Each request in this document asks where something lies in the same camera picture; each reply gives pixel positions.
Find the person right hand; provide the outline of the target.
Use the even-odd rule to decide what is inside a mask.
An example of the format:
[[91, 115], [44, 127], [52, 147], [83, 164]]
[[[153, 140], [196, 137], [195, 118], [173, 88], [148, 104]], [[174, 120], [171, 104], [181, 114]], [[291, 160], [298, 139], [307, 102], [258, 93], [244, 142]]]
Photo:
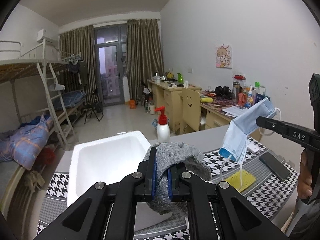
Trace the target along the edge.
[[300, 174], [298, 176], [297, 193], [298, 198], [306, 199], [311, 197], [312, 191], [312, 176], [308, 169], [308, 156], [306, 150], [300, 155], [299, 163]]

